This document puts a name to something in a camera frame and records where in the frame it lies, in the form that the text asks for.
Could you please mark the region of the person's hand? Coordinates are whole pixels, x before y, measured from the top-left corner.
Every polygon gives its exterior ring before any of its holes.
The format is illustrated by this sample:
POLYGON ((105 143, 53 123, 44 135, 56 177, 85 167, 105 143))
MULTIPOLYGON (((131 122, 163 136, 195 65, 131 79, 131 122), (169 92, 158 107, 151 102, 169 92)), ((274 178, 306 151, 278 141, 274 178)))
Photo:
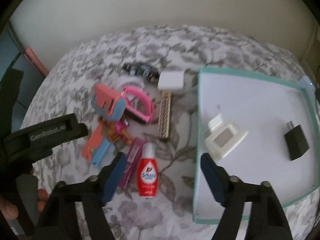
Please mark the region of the person's hand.
MULTIPOLYGON (((42 212, 46 205, 46 202, 49 199, 49 194, 44 189, 38 189, 37 195, 39 198, 37 202, 37 208, 40 212, 42 212)), ((3 199, 2 197, 0 204, 1 212, 6 220, 15 219, 18 217, 18 208, 15 205, 11 204, 9 201, 3 199)))

